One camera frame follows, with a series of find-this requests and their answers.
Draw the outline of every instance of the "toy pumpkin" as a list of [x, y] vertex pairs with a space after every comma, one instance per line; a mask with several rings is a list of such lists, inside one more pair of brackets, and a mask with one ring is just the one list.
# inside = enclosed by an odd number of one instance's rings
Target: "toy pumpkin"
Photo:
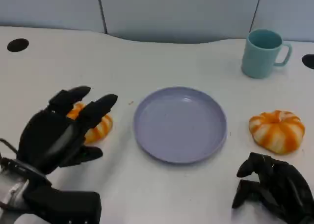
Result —
[[277, 154], [297, 150], [305, 132], [297, 116], [280, 110], [252, 117], [249, 129], [258, 145]]
[[[75, 120], [79, 112], [85, 107], [82, 102], [74, 104], [73, 109], [67, 114], [67, 117]], [[112, 118], [109, 115], [102, 117], [102, 121], [95, 127], [89, 129], [85, 134], [85, 144], [96, 142], [104, 138], [112, 129]]]

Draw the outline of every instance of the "robotic hand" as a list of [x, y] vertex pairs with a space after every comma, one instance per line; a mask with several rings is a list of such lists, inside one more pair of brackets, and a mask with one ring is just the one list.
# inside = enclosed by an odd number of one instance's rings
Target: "robotic hand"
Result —
[[89, 103], [76, 120], [66, 117], [73, 104], [90, 91], [81, 86], [55, 95], [46, 109], [26, 125], [19, 149], [1, 139], [17, 159], [0, 157], [0, 223], [12, 224], [24, 213], [52, 224], [98, 224], [101, 200], [96, 192], [64, 192], [51, 187], [46, 175], [57, 167], [77, 165], [103, 155], [83, 145], [85, 133], [100, 123], [117, 101], [114, 94]]
[[260, 201], [272, 214], [288, 224], [314, 221], [314, 200], [311, 190], [299, 171], [287, 162], [270, 156], [251, 153], [236, 176], [258, 174], [260, 182], [240, 180], [232, 208], [239, 208], [246, 199]]

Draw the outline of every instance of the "teal mug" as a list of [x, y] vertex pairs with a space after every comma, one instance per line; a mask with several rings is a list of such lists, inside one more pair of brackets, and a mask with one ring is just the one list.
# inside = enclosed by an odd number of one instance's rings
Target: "teal mug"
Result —
[[[276, 63], [276, 58], [282, 46], [289, 48], [282, 63]], [[242, 71], [252, 78], [266, 78], [275, 67], [283, 67], [289, 61], [292, 46], [284, 43], [279, 34], [267, 29], [252, 31], [246, 38]]]

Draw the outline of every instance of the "purple plate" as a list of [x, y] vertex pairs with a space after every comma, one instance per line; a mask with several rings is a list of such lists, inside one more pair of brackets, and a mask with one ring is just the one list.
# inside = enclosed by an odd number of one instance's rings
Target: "purple plate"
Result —
[[209, 157], [225, 142], [226, 116], [207, 94], [185, 87], [156, 91], [134, 115], [135, 137], [152, 156], [171, 163]]

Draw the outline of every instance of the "white wall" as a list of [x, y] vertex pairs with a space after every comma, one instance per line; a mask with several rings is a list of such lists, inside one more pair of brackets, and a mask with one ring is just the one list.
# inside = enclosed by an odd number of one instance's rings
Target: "white wall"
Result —
[[286, 40], [314, 41], [313, 0], [260, 0], [253, 28], [279, 32]]
[[102, 0], [108, 34], [198, 43], [245, 37], [258, 0]]
[[104, 31], [98, 0], [0, 0], [0, 25]]

